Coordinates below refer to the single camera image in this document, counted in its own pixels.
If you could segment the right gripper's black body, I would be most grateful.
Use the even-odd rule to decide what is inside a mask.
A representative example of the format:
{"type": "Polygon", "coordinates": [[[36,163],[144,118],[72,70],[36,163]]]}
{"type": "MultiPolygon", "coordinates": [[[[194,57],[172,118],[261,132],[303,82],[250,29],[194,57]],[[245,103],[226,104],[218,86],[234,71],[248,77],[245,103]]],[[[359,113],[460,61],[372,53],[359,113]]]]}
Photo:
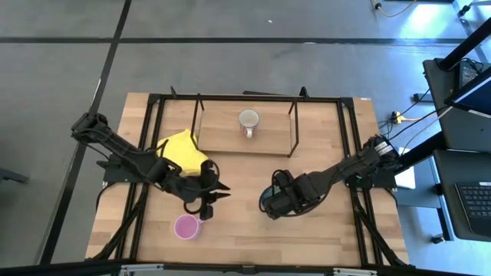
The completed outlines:
{"type": "Polygon", "coordinates": [[[319,197],[307,200],[301,193],[298,181],[288,170],[277,169],[272,174],[272,184],[262,192],[262,212],[269,218],[292,218],[304,215],[319,205],[319,197]]]}

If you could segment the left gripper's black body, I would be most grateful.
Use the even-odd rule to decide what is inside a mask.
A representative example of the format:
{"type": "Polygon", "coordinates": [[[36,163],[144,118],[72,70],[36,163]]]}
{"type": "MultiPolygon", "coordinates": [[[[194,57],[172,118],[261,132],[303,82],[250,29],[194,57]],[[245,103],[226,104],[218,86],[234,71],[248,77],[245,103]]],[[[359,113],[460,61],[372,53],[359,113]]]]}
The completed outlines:
{"type": "Polygon", "coordinates": [[[180,176],[182,168],[176,163],[169,163],[168,189],[171,194],[182,199],[184,209],[190,215],[199,214],[202,221],[213,217],[212,191],[217,182],[217,165],[211,159],[201,163],[198,176],[180,176]],[[190,211],[187,205],[200,199],[197,211],[190,211]]]}

